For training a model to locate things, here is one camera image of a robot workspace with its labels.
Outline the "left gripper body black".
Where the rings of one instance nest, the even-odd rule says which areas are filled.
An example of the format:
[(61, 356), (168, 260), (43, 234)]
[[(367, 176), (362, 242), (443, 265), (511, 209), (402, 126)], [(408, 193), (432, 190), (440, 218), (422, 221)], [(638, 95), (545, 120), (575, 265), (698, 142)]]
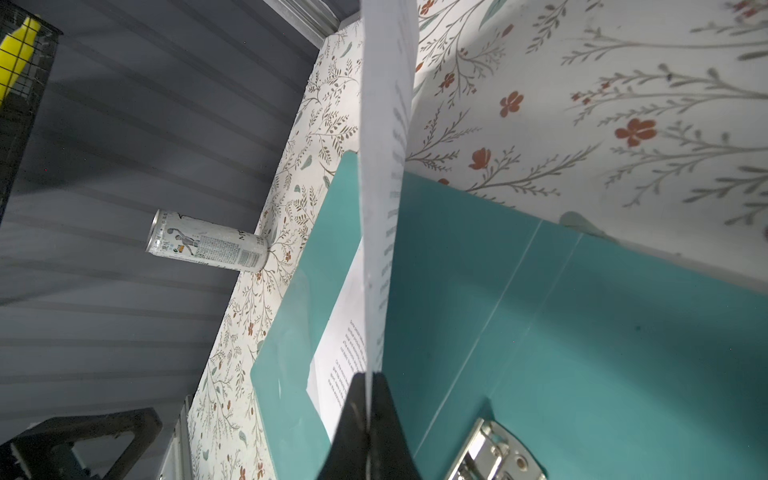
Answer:
[(105, 479), (123, 479), (159, 436), (163, 423), (147, 407), (102, 415), (52, 417), (1, 445), (3, 479), (99, 479), (76, 453), (77, 443), (132, 436)]

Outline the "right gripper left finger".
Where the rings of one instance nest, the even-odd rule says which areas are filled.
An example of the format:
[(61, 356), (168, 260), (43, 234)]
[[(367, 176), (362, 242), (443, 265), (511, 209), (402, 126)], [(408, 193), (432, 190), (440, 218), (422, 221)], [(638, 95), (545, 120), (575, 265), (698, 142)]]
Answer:
[(350, 383), (336, 433), (317, 480), (365, 479), (368, 447), (365, 374), (356, 373)]

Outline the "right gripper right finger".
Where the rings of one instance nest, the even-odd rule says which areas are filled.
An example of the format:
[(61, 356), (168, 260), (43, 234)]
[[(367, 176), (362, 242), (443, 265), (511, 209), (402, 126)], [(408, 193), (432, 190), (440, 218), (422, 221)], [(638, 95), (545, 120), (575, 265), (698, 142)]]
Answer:
[(375, 373), (369, 431), (370, 478), (420, 480), (383, 373)]

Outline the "printed paper sheet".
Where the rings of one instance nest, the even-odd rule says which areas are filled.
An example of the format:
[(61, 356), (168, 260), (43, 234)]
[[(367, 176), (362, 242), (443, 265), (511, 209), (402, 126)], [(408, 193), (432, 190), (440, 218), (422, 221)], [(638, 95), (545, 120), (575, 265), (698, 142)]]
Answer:
[(360, 115), (366, 376), (382, 369), (384, 335), (418, 48), (415, 1), (363, 1)]
[(335, 436), (351, 381), (367, 369), (363, 244), (359, 243), (309, 365), (306, 392), (327, 437)]

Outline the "teal green file folder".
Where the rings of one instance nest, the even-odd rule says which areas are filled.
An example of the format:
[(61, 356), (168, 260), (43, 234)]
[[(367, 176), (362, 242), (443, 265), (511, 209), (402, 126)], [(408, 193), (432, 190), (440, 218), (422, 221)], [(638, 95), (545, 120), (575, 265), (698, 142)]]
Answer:
[(442, 479), (480, 418), (550, 479), (763, 479), (767, 286), (407, 175), (383, 369)]

